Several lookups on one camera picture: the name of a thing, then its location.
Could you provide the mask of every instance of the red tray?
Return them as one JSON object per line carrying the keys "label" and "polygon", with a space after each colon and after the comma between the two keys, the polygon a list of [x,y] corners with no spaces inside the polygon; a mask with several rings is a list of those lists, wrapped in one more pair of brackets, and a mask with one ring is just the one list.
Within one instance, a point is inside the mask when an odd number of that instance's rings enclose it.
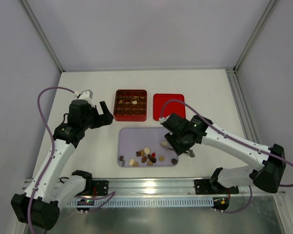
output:
{"label": "red tray", "polygon": [[143,89],[117,90],[114,103],[116,121],[143,122],[147,119],[147,92]]}
{"label": "red tray", "polygon": [[[159,121],[161,117],[161,111],[164,104],[171,100],[177,99],[184,102],[184,96],[182,94],[155,94],[153,97],[153,119]],[[171,102],[169,103],[164,110],[163,117],[176,113],[177,115],[185,118],[185,106],[181,103]]]}

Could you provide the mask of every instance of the red lid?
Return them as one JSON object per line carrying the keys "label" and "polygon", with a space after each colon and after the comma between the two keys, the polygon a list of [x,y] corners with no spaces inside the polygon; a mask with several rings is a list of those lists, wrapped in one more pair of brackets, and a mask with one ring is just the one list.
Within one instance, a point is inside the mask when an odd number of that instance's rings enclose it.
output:
{"label": "red lid", "polygon": [[[182,94],[155,94],[153,97],[153,119],[159,121],[161,117],[161,111],[164,104],[171,100],[177,99],[184,102],[184,96]],[[175,113],[182,118],[185,118],[185,106],[178,102],[169,103],[164,110],[163,117]]]}

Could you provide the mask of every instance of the tabletop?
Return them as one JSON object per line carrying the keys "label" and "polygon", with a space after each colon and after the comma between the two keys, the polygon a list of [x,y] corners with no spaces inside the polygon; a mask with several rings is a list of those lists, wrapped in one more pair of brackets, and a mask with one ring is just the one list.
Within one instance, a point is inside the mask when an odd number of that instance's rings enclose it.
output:
{"label": "tabletop", "polygon": [[[217,167],[234,168],[246,165],[225,152],[198,144],[192,147],[195,158],[181,155],[174,167],[123,168],[117,162],[121,129],[160,126],[158,121],[153,120],[154,94],[183,94],[185,102],[200,114],[225,130],[244,137],[225,70],[65,72],[61,75],[59,86],[79,92],[92,90],[92,99],[99,113],[102,113],[99,102],[103,100],[110,112],[113,112],[115,92],[118,89],[145,89],[148,95],[145,122],[114,120],[112,125],[87,130],[61,176],[70,176],[75,170],[83,170],[97,178],[205,177],[211,176]],[[63,114],[68,112],[72,100],[73,96],[69,92],[57,90],[48,119],[52,132],[62,122]],[[187,119],[192,116],[193,113],[186,109]],[[50,146],[50,138],[45,131],[33,177]]]}

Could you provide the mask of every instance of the robotic arm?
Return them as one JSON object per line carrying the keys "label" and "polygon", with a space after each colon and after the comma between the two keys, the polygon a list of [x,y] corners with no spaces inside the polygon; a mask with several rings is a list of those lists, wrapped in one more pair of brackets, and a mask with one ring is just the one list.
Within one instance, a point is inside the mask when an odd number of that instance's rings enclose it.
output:
{"label": "robotic arm", "polygon": [[[234,169],[217,168],[210,179],[211,186],[215,192],[232,186],[254,184],[263,191],[276,193],[286,164],[276,158],[262,154],[260,151],[271,152],[281,158],[285,158],[283,147],[274,144],[272,148],[269,148],[265,145],[256,144],[234,136],[211,120],[206,120],[224,134],[218,134],[197,115],[193,116],[190,121],[177,114],[171,114],[168,118],[161,119],[161,124],[170,131],[165,135],[165,138],[176,154],[185,153],[194,144],[204,144],[220,149],[248,164],[246,167]],[[227,135],[234,136],[244,145],[227,138]],[[245,145],[256,146],[259,150],[249,149]]]}
{"label": "robotic arm", "polygon": [[33,189],[36,189],[31,220],[35,226],[50,230],[57,222],[61,209],[72,197],[88,194],[92,188],[92,175],[84,171],[75,171],[66,183],[54,190],[55,184],[67,160],[77,148],[80,140],[85,136],[87,129],[100,128],[112,124],[113,115],[109,112],[104,101],[100,102],[103,114],[99,115],[92,102],[92,92],[86,90],[73,100],[69,107],[67,123],[63,122],[55,129],[55,153],[39,185],[36,181],[41,175],[50,158],[51,149],[46,156],[36,177],[24,191],[24,194],[15,194],[11,205],[20,222],[28,223],[27,209]]}

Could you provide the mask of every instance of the gray wall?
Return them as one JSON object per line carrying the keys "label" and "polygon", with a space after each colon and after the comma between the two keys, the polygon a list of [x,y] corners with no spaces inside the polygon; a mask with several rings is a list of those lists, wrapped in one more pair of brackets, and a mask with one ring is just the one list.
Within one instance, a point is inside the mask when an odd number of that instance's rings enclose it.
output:
{"label": "gray wall", "polygon": [[[263,142],[281,144],[293,162],[293,0],[280,1],[238,74]],[[293,182],[290,166],[283,182]]]}
{"label": "gray wall", "polygon": [[[10,200],[32,175],[44,128],[39,92],[58,84],[60,73],[17,0],[0,0],[0,233],[11,233]],[[49,114],[54,92],[43,99]]]}
{"label": "gray wall", "polygon": [[28,0],[66,71],[233,67],[269,0]]}

